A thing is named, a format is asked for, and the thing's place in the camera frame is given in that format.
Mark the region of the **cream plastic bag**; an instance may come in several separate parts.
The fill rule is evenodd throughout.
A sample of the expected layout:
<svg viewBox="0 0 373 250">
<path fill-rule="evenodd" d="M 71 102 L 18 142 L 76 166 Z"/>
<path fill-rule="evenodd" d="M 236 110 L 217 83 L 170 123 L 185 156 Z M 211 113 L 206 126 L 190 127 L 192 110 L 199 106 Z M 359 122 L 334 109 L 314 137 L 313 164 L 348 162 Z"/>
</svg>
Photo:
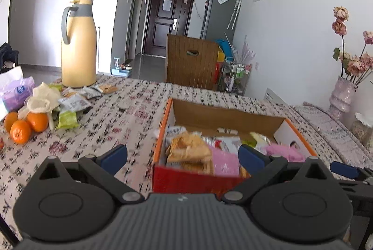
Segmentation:
<svg viewBox="0 0 373 250">
<path fill-rule="evenodd" d="M 62 98 L 61 93 L 56 87 L 50 87 L 42 82 L 32 90 L 32 95 L 25 100 L 24 106 L 18 111 L 18 119 L 26 119 L 29 113 L 45 113 L 49 121 L 49 129 L 54 130 L 52 111 L 59 106 L 60 98 Z"/>
</svg>

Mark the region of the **patterned calligraphy tablecloth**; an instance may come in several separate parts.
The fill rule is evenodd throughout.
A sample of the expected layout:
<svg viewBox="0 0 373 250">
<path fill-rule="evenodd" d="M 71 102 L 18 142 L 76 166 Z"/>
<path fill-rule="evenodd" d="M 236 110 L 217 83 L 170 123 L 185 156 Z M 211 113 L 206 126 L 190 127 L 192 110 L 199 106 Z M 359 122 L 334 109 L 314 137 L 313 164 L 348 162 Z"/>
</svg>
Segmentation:
<svg viewBox="0 0 373 250">
<path fill-rule="evenodd" d="M 1 216 L 12 231 L 18 230 L 13 220 L 14 203 L 39 165 L 50 155 L 58 156 L 63 162 L 72 162 L 88 154 L 101 155 L 124 144 L 128 149 L 128 160 L 116 177 L 142 195 L 148 195 L 152 190 L 154 132 L 161 125 L 169 98 L 285 117 L 305 137 L 292 118 L 291 106 L 171 83 L 108 76 L 100 76 L 98 81 L 116 86 L 117 91 L 95 99 L 89 112 L 78 115 L 77 128 L 46 130 L 34 134 L 24 145 L 17 145 L 5 130 L 1 131 L 4 143 L 1 150 Z"/>
</svg>

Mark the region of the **grey refrigerator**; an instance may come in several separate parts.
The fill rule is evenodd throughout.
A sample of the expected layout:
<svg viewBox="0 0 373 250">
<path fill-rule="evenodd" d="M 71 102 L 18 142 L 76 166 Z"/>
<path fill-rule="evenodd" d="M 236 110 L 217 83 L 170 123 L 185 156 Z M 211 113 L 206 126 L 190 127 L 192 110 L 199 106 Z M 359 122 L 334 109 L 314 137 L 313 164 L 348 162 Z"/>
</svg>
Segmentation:
<svg viewBox="0 0 373 250">
<path fill-rule="evenodd" d="M 240 0 L 207 0 L 200 38 L 233 41 Z"/>
</svg>

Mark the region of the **pink textured vase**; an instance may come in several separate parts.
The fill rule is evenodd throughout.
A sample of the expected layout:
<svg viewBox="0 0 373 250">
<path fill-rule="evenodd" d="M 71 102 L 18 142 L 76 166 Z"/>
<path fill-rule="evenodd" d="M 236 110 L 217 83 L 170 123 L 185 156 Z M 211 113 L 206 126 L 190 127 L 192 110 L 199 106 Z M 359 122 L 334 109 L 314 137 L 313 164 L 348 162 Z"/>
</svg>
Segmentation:
<svg viewBox="0 0 373 250">
<path fill-rule="evenodd" d="M 346 78 L 338 77 L 335 88 L 329 98 L 329 112 L 337 120 L 342 121 L 350 112 L 357 86 Z"/>
</svg>

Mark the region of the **dried pink roses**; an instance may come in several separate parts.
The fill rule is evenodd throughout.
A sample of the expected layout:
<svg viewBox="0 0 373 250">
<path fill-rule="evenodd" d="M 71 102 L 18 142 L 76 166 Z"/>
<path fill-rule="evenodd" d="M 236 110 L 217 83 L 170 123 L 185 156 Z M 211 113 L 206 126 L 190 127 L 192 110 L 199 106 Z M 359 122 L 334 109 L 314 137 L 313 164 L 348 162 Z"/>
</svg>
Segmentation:
<svg viewBox="0 0 373 250">
<path fill-rule="evenodd" d="M 362 33 L 362 48 L 358 51 L 355 42 L 346 40 L 349 11 L 345 7 L 333 8 L 332 31 L 341 39 L 341 45 L 333 50 L 332 58 L 341 63 L 340 77 L 357 88 L 372 75 L 372 31 Z"/>
</svg>

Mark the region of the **dark brown entrance door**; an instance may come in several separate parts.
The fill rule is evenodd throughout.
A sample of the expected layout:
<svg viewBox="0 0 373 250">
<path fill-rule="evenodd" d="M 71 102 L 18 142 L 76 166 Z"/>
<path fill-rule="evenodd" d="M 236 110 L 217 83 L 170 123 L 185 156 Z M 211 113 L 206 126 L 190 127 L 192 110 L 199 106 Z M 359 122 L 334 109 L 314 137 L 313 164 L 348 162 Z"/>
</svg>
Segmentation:
<svg viewBox="0 0 373 250">
<path fill-rule="evenodd" d="M 187 35 L 194 1 L 149 0 L 143 54 L 165 57 L 168 35 Z"/>
</svg>

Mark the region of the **small green packet far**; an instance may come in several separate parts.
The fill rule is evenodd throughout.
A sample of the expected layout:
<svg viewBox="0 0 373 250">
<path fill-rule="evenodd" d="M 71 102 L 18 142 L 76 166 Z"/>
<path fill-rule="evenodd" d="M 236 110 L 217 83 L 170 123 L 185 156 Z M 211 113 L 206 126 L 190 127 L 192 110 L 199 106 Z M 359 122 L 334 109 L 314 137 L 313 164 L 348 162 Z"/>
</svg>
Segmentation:
<svg viewBox="0 0 373 250">
<path fill-rule="evenodd" d="M 57 125 L 57 130 L 60 129 L 73 129 L 79 126 L 76 112 L 72 112 L 69 110 L 61 111 L 59 113 L 59 120 Z"/>
</svg>

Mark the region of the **orange fruit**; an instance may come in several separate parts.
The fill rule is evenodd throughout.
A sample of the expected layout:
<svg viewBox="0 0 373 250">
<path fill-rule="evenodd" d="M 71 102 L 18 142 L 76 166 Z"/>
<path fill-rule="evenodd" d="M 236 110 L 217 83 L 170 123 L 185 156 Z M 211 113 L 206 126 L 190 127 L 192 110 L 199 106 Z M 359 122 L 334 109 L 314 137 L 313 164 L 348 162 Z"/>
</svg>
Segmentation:
<svg viewBox="0 0 373 250">
<path fill-rule="evenodd" d="M 10 129 L 10 136 L 14 143 L 17 144 L 27 143 L 31 133 L 32 131 L 30 125 L 24 120 L 15 121 Z"/>
<path fill-rule="evenodd" d="M 36 133 L 45 131 L 49 125 L 49 119 L 46 113 L 28 113 L 27 122 Z"/>
</svg>

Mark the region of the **yellow thermos jug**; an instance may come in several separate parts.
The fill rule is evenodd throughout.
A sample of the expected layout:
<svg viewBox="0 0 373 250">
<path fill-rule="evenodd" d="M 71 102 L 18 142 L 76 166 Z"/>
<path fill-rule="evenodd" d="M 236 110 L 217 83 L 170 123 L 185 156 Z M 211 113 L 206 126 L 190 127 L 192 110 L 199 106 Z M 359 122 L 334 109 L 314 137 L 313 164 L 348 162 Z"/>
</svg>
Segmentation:
<svg viewBox="0 0 373 250">
<path fill-rule="evenodd" d="M 74 0 L 61 19 L 61 78 L 65 87 L 96 82 L 97 30 L 93 0 Z"/>
</svg>

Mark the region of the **purple tissue pack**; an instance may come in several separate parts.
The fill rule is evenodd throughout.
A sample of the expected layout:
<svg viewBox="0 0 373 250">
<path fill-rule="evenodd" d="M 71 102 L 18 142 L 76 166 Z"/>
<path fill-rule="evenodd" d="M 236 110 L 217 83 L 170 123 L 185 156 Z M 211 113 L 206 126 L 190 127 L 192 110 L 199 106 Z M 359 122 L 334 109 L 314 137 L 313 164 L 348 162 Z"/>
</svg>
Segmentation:
<svg viewBox="0 0 373 250">
<path fill-rule="evenodd" d="M 12 81 L 7 89 L 1 90 L 1 104 L 8 112 L 21 108 L 25 100 L 33 94 L 35 87 L 34 78 L 22 78 L 21 80 Z"/>
</svg>

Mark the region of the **pink snack packet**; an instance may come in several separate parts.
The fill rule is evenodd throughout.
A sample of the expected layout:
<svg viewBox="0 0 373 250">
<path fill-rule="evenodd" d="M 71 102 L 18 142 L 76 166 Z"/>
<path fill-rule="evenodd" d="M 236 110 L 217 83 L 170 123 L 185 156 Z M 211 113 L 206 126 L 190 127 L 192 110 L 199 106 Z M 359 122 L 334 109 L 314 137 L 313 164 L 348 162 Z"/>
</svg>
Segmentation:
<svg viewBox="0 0 373 250">
<path fill-rule="evenodd" d="M 209 149 L 214 175 L 222 177 L 240 176 L 240 163 L 237 154 L 231 154 L 215 147 L 209 147 Z"/>
<path fill-rule="evenodd" d="M 305 157 L 294 147 L 270 144 L 264 147 L 267 156 L 279 155 L 289 162 L 304 162 Z"/>
</svg>

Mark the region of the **clear jar of nuts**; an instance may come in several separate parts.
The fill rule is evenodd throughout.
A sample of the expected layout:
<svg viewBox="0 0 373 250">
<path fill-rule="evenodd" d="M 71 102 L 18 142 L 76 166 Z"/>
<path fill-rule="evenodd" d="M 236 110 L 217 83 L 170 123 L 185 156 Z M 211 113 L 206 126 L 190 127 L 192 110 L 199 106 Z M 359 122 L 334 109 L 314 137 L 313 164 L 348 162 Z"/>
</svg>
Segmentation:
<svg viewBox="0 0 373 250">
<path fill-rule="evenodd" d="M 352 134 L 368 150 L 372 150 L 372 122 L 361 113 L 355 113 L 355 120 L 351 125 Z"/>
</svg>

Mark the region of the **pink grey folded blanket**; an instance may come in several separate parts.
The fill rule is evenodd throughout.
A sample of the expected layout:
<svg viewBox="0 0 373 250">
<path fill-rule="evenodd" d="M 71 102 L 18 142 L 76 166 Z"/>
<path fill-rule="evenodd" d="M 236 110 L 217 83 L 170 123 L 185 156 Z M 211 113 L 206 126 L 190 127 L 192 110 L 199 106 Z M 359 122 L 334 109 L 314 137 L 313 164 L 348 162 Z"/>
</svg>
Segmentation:
<svg viewBox="0 0 373 250">
<path fill-rule="evenodd" d="M 372 154 L 328 111 L 312 104 L 291 106 L 292 118 L 315 153 L 326 164 L 333 161 L 372 168 Z"/>
</svg>

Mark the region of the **red cardboard pumpkin box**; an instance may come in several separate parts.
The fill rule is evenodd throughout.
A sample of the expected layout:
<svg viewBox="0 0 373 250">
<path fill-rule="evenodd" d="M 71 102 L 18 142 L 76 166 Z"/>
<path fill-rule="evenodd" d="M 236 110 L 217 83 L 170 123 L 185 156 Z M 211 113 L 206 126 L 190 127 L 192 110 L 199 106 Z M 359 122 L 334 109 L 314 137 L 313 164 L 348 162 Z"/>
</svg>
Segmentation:
<svg viewBox="0 0 373 250">
<path fill-rule="evenodd" d="M 153 160 L 155 193 L 214 193 L 217 196 L 251 175 L 240 166 L 239 177 L 214 175 L 209 147 L 238 155 L 250 132 L 271 144 L 294 147 L 305 158 L 315 151 L 289 119 L 263 116 L 169 99 Z"/>
</svg>

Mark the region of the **long green snack bar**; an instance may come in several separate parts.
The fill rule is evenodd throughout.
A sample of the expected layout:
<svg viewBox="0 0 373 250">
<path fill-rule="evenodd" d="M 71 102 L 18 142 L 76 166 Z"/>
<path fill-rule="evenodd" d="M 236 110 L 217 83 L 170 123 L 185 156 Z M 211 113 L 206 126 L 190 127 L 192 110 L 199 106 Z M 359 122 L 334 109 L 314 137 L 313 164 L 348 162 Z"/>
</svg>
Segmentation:
<svg viewBox="0 0 373 250">
<path fill-rule="evenodd" d="M 256 132 L 250 132 L 249 139 L 243 140 L 243 144 L 248 145 L 252 148 L 259 149 L 261 147 L 267 146 L 271 144 L 271 140 L 264 136 L 263 134 L 256 133 Z"/>
</svg>

